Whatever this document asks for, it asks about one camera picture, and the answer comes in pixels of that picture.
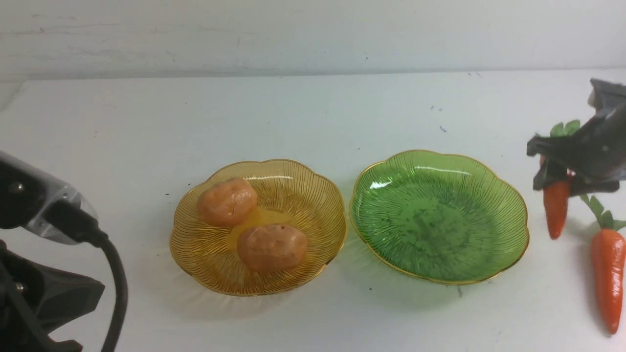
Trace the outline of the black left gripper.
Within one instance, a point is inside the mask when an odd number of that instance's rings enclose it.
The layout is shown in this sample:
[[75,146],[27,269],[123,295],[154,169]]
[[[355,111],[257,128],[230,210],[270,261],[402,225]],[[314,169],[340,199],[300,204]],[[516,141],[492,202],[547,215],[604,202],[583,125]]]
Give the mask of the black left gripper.
[[73,339],[50,334],[96,310],[105,286],[96,279],[34,263],[0,247],[0,349],[80,352]]

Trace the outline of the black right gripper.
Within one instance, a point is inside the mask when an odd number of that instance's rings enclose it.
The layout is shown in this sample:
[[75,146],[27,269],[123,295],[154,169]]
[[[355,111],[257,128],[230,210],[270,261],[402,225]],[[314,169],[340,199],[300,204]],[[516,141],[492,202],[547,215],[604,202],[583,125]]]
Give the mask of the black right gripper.
[[571,198],[619,190],[625,178],[626,88],[599,78],[590,79],[590,84],[588,104],[595,114],[581,129],[559,136],[536,135],[528,141],[527,156],[543,158],[534,176],[534,190],[561,181],[570,181]]

